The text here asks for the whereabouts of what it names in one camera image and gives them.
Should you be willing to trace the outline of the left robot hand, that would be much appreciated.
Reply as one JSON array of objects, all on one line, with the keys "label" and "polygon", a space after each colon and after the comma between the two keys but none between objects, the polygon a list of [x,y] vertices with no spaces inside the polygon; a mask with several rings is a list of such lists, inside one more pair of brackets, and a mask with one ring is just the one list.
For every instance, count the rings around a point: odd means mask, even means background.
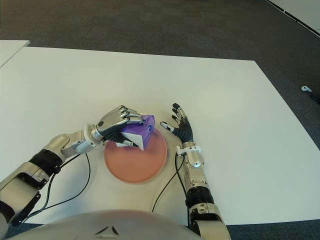
[{"label": "left robot hand", "polygon": [[96,129],[104,141],[138,147],[136,142],[123,136],[121,131],[127,125],[142,124],[142,122],[142,116],[137,111],[120,105],[104,115],[97,123]]}]

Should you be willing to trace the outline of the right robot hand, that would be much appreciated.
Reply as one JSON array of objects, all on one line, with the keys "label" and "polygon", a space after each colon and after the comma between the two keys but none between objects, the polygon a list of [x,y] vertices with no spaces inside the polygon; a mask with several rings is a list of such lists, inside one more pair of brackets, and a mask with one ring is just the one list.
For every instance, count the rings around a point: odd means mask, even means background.
[{"label": "right robot hand", "polygon": [[193,142],[193,130],[183,108],[178,103],[173,103],[172,112],[174,114],[171,118],[176,122],[177,126],[173,126],[166,121],[161,121],[160,125],[176,136],[182,144]]}]

